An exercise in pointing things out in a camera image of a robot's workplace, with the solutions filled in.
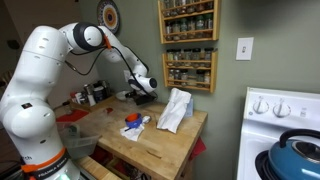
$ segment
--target blue object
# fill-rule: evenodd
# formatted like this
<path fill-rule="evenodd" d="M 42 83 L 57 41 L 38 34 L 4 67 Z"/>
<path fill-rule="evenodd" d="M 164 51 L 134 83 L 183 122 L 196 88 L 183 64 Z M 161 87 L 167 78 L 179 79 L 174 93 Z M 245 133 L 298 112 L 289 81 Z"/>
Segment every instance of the blue object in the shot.
<path fill-rule="evenodd" d="M 127 126 L 132 129 L 132 128 L 137 128 L 140 126 L 140 124 L 142 123 L 142 117 L 141 114 L 138 113 L 138 119 L 134 120 L 134 121 L 128 121 L 127 119 L 125 120 Z"/>
<path fill-rule="evenodd" d="M 292 133 L 289 136 L 295 135 L 299 135 L 299 133 Z M 319 179 L 319 162 L 314 162 L 308 159 L 304 155 L 297 152 L 297 150 L 294 148 L 297 147 L 297 144 L 299 144 L 300 147 L 306 147 L 305 149 L 307 152 L 312 152 L 317 151 L 317 148 L 319 147 L 308 142 L 287 140 L 289 136 L 283 139 L 280 138 L 280 141 L 275 143 L 269 151 L 268 158 L 273 171 L 282 180 Z"/>

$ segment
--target wall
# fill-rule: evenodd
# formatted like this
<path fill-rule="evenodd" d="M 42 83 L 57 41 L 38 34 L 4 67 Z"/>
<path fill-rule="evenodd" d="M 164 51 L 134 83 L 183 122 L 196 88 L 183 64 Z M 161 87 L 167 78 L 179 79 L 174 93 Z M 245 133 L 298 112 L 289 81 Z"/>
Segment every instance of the wall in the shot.
<path fill-rule="evenodd" d="M 3 72 L 15 69 L 17 65 L 17 58 L 20 49 L 10 49 L 7 45 L 7 40 L 17 40 L 19 43 L 20 38 L 14 27 L 10 14 L 3 1 L 0 1 L 0 74 Z"/>
<path fill-rule="evenodd" d="M 39 25 L 49 25 L 59 29 L 69 23 L 81 21 L 79 3 L 64 0 L 29 0 L 10 1 L 4 0 L 14 26 L 22 43 L 25 43 L 29 34 Z M 85 73 L 93 63 L 92 54 L 75 56 L 69 54 L 67 60 L 79 71 Z M 57 86 L 48 97 L 52 107 L 61 105 L 69 98 L 71 91 L 83 90 L 83 85 L 97 81 L 98 74 L 94 67 L 88 76 L 80 76 L 67 66 L 64 66 Z"/>
<path fill-rule="evenodd" d="M 97 23 L 99 1 L 80 1 L 84 20 Z M 168 47 L 219 48 L 215 93 L 190 91 L 195 108 L 209 113 L 201 135 L 207 151 L 196 159 L 195 179 L 233 179 L 246 88 L 261 87 L 320 93 L 320 1 L 223 0 L 218 42 L 160 44 L 157 0 L 115 0 L 121 15 L 119 40 L 129 45 L 151 68 L 159 82 L 159 100 L 167 102 L 161 53 Z M 235 61 L 237 38 L 254 37 L 252 61 Z M 123 82 L 124 64 L 99 66 L 116 90 Z"/>

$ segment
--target light switch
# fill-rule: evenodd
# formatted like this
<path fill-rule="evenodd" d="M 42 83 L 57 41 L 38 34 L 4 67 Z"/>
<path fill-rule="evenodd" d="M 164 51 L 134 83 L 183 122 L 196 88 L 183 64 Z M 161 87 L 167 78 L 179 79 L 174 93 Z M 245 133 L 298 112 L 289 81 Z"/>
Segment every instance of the light switch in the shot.
<path fill-rule="evenodd" d="M 253 37 L 238 38 L 236 60 L 251 60 L 253 40 Z"/>

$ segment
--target white cloth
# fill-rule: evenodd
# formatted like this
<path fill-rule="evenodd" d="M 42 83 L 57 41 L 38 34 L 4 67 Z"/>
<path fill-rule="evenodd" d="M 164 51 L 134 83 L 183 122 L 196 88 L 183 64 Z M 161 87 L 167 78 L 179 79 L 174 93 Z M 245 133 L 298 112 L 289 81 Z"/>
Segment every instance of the white cloth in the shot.
<path fill-rule="evenodd" d="M 138 141 L 138 138 L 141 134 L 141 132 L 144 130 L 144 125 L 147 124 L 150 121 L 150 116 L 144 116 L 142 118 L 142 123 L 137 128 L 130 129 L 129 127 L 124 127 L 120 129 L 120 134 L 127 139 L 130 139 L 132 141 Z"/>
<path fill-rule="evenodd" d="M 139 135 L 144 130 L 143 124 L 140 124 L 137 128 L 130 129 L 129 127 L 124 127 L 120 129 L 120 134 L 127 139 L 130 139 L 132 141 L 138 141 Z"/>
<path fill-rule="evenodd" d="M 186 113 L 190 99 L 190 93 L 173 88 L 171 90 L 169 103 L 159 118 L 157 128 L 168 129 L 169 131 L 176 133 L 177 128 Z"/>

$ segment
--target stove knob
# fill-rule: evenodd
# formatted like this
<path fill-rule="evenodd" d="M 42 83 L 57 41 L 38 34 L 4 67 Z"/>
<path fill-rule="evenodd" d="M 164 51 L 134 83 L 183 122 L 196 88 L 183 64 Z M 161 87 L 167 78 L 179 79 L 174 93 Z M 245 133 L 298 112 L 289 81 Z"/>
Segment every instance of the stove knob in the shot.
<path fill-rule="evenodd" d="M 280 101 L 280 104 L 276 105 L 273 108 L 273 113 L 279 117 L 279 118 L 284 118 L 288 116 L 291 113 L 290 106 L 284 103 L 283 100 Z"/>
<path fill-rule="evenodd" d="M 253 110 L 257 113 L 257 114 L 263 114 L 265 112 L 267 112 L 269 110 L 269 105 L 267 102 L 263 101 L 262 99 L 260 99 L 259 102 L 256 102 L 253 105 Z"/>

